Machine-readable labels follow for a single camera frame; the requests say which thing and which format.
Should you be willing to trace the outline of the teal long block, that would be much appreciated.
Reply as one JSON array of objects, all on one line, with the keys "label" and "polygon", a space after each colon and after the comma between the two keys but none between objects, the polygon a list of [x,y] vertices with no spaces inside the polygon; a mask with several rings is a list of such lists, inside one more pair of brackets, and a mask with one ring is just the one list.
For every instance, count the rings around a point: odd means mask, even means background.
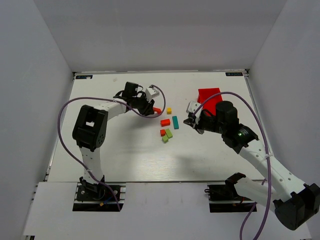
[{"label": "teal long block", "polygon": [[179,121],[178,121],[178,117],[177,116],[172,116],[172,123],[173,123],[173,128],[175,130],[179,129]]}]

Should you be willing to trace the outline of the red long block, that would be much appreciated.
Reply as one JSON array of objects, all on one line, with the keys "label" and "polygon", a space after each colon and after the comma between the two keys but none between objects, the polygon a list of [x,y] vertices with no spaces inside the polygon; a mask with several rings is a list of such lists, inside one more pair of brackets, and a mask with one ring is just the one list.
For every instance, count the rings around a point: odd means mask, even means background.
[{"label": "red long block", "polygon": [[157,114],[157,115],[161,115],[162,114],[162,110],[158,107],[153,107],[153,111]]}]

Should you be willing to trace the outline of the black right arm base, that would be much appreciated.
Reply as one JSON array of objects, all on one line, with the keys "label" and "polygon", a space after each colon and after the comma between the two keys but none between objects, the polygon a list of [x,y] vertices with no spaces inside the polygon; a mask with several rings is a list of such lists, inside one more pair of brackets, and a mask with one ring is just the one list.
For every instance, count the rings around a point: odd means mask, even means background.
[{"label": "black right arm base", "polygon": [[254,202],[237,194],[235,184],[246,176],[235,173],[223,184],[209,184],[204,190],[208,195],[210,213],[248,213]]}]

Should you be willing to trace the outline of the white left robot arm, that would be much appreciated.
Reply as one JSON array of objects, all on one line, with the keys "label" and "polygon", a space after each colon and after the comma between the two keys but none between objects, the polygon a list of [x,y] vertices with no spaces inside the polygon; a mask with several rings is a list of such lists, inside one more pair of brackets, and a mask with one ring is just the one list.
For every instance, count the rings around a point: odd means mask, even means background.
[{"label": "white left robot arm", "polygon": [[137,83],[127,82],[111,102],[103,102],[96,106],[83,105],[80,108],[72,138],[79,147],[82,162],[88,168],[80,178],[84,187],[96,191],[99,182],[105,181],[100,147],[106,139],[108,121],[131,109],[137,110],[144,117],[155,113],[154,98],[160,95],[160,91],[153,86],[145,90],[139,90],[140,87]]}]

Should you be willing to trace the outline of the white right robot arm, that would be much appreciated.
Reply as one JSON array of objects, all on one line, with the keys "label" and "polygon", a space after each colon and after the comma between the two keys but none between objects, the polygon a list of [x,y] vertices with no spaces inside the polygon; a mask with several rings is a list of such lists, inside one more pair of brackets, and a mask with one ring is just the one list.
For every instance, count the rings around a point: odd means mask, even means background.
[{"label": "white right robot arm", "polygon": [[320,209],[320,188],[306,184],[267,153],[258,135],[240,123],[238,111],[230,101],[220,101],[215,114],[191,101],[184,124],[199,134],[205,131],[220,134],[223,142],[247,160],[266,179],[271,188],[254,183],[243,173],[230,176],[225,184],[233,196],[247,197],[260,205],[270,206],[277,219],[289,230],[296,230]]}]

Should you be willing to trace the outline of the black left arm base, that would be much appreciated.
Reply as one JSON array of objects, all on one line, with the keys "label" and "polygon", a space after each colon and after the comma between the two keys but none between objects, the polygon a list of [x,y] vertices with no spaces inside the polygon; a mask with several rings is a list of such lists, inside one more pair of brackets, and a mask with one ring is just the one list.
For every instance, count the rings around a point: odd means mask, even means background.
[{"label": "black left arm base", "polygon": [[77,184],[73,201],[73,212],[120,212],[126,195],[125,184],[110,185],[113,192],[103,186],[99,193]]}]

